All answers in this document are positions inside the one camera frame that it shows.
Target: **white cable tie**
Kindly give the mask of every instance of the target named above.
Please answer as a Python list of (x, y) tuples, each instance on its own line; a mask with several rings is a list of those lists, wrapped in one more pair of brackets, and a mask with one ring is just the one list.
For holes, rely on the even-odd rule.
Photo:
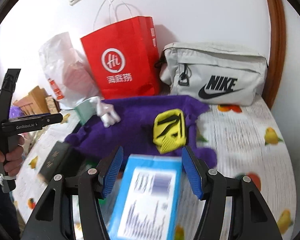
[(13, 176), (13, 177), (4, 176), (2, 173), (0, 173), (0, 185), (3, 186), (3, 180), (14, 180), (16, 178), (17, 176)]

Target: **screw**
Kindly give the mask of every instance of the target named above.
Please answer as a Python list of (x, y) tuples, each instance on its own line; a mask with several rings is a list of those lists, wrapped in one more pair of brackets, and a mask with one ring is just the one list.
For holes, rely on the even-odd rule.
[(245, 181), (245, 182), (251, 182), (251, 179), (250, 179), (250, 177), (248, 177), (248, 176), (244, 176), (243, 177), (243, 181)]
[(61, 174), (57, 174), (57, 175), (55, 175), (55, 176), (53, 177), (53, 179), (54, 179), (55, 181), (61, 180), (61, 179), (62, 179), (62, 175), (61, 175)]
[(90, 174), (90, 175), (93, 175), (93, 174), (96, 174), (96, 173), (97, 173), (96, 169), (90, 169), (90, 170), (88, 170), (88, 174)]
[(212, 175), (212, 176), (218, 174), (218, 172), (217, 172), (215, 169), (210, 169), (210, 170), (208, 170), (208, 172), (209, 172), (209, 174)]

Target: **nike swoosh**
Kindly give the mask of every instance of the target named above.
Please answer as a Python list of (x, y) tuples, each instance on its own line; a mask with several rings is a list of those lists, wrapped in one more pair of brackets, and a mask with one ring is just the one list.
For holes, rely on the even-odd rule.
[(241, 89), (233, 90), (233, 91), (229, 90), (229, 91), (224, 91), (224, 92), (220, 92), (220, 93), (207, 94), (206, 91), (205, 91), (205, 88), (206, 88), (206, 85), (204, 85), (204, 87), (201, 88), (199, 93), (198, 93), (198, 96), (201, 97), (202, 99), (211, 99), (211, 98), (221, 97), (223, 95), (230, 94), (230, 93), (233, 93), (233, 92), (237, 92), (237, 91), (240, 91), (240, 90), (243, 89), (243, 88), (241, 88)]

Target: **person's hand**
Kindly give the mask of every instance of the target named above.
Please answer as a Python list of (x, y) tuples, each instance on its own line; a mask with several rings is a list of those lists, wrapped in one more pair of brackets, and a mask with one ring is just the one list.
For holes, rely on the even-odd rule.
[[(18, 172), (20, 171), (20, 164), (22, 163), (22, 153), (23, 153), (23, 145), (25, 143), (25, 139), (21, 136), (19, 136), (19, 146), (15, 148), (12, 152), (7, 153), (6, 158), (8, 163), (5, 164), (4, 170), (8, 172), (8, 175), (10, 177), (16, 176)], [(5, 157), (3, 153), (0, 151), (0, 162), (4, 162)]]

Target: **purple cloth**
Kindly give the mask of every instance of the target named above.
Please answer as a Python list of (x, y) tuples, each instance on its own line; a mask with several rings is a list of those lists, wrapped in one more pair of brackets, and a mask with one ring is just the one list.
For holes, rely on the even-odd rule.
[[(77, 133), (69, 134), (65, 139), (85, 156), (95, 159), (106, 157), (117, 145), (123, 147), (123, 165), (130, 154), (161, 155), (152, 142), (154, 119), (162, 112), (178, 108), (185, 117), (187, 145), (210, 168), (217, 165), (213, 149), (196, 146), (196, 120), (200, 114), (209, 110), (207, 104), (190, 96), (134, 97), (104, 102), (114, 106), (121, 118), (119, 123), (104, 128), (100, 117), (94, 115)], [(181, 149), (162, 156), (181, 156)]]
[(17, 106), (11, 106), (10, 112), (9, 112), (9, 119), (17, 118), (17, 117), (23, 117), (25, 114), (22, 112), (20, 107)]

